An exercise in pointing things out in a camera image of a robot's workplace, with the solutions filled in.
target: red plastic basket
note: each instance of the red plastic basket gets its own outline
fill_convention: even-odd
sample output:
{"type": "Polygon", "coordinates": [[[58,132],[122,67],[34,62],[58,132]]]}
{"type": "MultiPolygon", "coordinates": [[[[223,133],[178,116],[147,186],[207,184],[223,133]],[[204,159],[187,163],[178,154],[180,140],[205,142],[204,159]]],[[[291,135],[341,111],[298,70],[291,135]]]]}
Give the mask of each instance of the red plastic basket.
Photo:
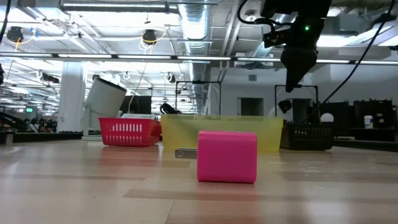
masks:
{"type": "Polygon", "coordinates": [[[162,128],[153,119],[99,118],[102,142],[108,146],[151,146],[159,142],[162,128]]]}

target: door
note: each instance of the door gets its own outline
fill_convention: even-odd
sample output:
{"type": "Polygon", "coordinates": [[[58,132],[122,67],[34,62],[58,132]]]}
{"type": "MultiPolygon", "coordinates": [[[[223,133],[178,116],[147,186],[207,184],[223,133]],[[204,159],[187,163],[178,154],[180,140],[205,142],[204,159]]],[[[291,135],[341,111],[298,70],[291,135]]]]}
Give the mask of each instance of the door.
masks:
{"type": "Polygon", "coordinates": [[[263,116],[264,99],[262,98],[238,98],[238,115],[263,116]]]}

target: metal frame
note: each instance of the metal frame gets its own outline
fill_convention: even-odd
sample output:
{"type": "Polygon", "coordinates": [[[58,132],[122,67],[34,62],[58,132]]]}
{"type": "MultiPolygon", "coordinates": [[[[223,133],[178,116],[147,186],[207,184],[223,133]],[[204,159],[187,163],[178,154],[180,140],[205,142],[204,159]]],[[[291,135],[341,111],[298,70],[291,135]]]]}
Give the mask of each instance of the metal frame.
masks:
{"type": "MultiPolygon", "coordinates": [[[[275,107],[277,106],[277,95],[276,95],[276,91],[278,89],[278,87],[280,86],[286,86],[286,85],[274,85],[274,99],[275,99],[275,107]]],[[[301,87],[312,87],[315,89],[315,98],[317,103],[319,102],[319,97],[318,97],[318,86],[316,85],[296,85],[295,88],[301,88],[301,87]]]]}
{"type": "MultiPolygon", "coordinates": [[[[281,63],[280,58],[256,58],[234,56],[191,56],[191,55],[142,55],[142,54],[68,54],[68,53],[25,53],[25,52],[0,52],[3,58],[28,58],[36,60],[61,60],[64,62],[161,62],[161,63],[185,63],[185,62],[275,62],[281,63]]],[[[319,64],[355,65],[354,60],[326,60],[318,59],[319,64]]],[[[396,66],[398,61],[363,60],[361,65],[385,65],[396,66]]]]}
{"type": "Polygon", "coordinates": [[[219,104],[218,104],[218,115],[221,115],[221,82],[206,82],[206,81],[176,81],[175,82],[175,110],[177,110],[177,92],[179,83],[192,83],[196,85],[214,84],[217,83],[220,86],[219,89],[219,104]]]}

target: white wall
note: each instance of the white wall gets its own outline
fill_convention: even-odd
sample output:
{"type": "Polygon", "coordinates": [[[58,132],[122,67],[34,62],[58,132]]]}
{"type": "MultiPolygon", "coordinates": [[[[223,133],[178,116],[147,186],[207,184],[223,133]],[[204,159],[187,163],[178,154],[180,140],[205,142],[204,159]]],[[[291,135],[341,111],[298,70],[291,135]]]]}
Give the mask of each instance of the white wall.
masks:
{"type": "MultiPolygon", "coordinates": [[[[216,80],[218,74],[219,70],[212,68],[211,76],[213,81],[216,80]]],[[[285,82],[286,69],[257,69],[249,71],[242,68],[230,68],[221,87],[221,114],[238,115],[238,98],[262,98],[264,100],[264,114],[268,115],[275,106],[274,85],[285,85],[285,82]],[[248,75],[257,75],[257,81],[250,82],[248,75]]],[[[309,76],[306,76],[300,84],[311,85],[312,80],[309,76]]],[[[279,93],[278,102],[287,98],[315,99],[315,90],[313,88],[296,89],[292,93],[286,93],[283,87],[279,87],[277,92],[279,93]]],[[[218,112],[217,99],[218,93],[211,91],[208,96],[208,106],[210,106],[208,114],[216,114],[218,112]]]]}
{"type": "MultiPolygon", "coordinates": [[[[296,89],[291,93],[286,93],[284,88],[279,87],[277,101],[287,98],[308,98],[315,99],[314,89],[296,89]]],[[[238,115],[238,98],[262,98],[264,100],[264,114],[268,115],[275,106],[274,86],[242,86],[242,85],[223,85],[221,93],[221,114],[238,115]]]]}
{"type": "MultiPolygon", "coordinates": [[[[324,100],[349,75],[353,65],[329,65],[312,74],[324,100]]],[[[330,102],[349,100],[391,100],[398,105],[398,66],[360,65],[351,79],[330,99],[330,102]]]]}

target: pink cube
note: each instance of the pink cube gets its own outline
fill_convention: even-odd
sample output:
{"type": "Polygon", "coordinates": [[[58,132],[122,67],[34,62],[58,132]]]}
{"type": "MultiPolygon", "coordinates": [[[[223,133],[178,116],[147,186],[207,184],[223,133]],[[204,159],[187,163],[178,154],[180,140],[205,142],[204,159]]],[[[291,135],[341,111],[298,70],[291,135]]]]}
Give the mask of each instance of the pink cube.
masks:
{"type": "Polygon", "coordinates": [[[256,134],[200,131],[197,174],[198,181],[255,183],[256,134]]]}

